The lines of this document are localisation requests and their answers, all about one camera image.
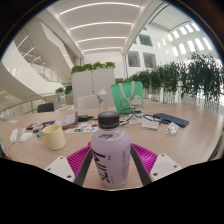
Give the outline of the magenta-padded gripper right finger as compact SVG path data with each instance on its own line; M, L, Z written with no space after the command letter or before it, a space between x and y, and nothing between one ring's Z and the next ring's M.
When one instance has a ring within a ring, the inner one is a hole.
M167 154L155 154L136 144L131 146L131 156L143 185L152 183L182 169Z

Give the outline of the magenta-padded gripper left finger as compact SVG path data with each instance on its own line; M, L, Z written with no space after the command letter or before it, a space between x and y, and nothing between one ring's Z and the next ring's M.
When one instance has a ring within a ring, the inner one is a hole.
M59 156L45 168L45 171L82 186L92 158L91 148L84 147L68 157Z

